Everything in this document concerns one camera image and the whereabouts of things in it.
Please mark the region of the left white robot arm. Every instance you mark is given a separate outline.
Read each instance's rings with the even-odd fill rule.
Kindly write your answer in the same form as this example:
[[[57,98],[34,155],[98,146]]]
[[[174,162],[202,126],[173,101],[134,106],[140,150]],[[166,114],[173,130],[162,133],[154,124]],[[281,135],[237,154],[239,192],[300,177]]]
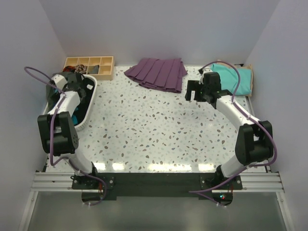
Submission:
[[[74,170],[73,189],[101,186],[94,164],[78,149],[78,131],[85,128],[93,108],[97,80],[91,75],[62,72],[55,74],[46,87],[46,112],[38,117],[43,150],[50,164],[61,160]]]

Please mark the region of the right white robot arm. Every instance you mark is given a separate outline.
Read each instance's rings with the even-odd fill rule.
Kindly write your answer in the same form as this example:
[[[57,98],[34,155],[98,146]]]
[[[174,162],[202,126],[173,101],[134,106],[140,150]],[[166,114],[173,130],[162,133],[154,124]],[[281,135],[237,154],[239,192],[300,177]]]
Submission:
[[[214,189],[226,189],[231,179],[249,167],[264,166],[265,160],[276,160],[277,147],[273,140],[272,124],[260,121],[244,110],[229,90],[222,89],[217,72],[205,73],[199,81],[189,80],[185,99],[209,103],[237,129],[233,157],[216,168],[210,181]]]

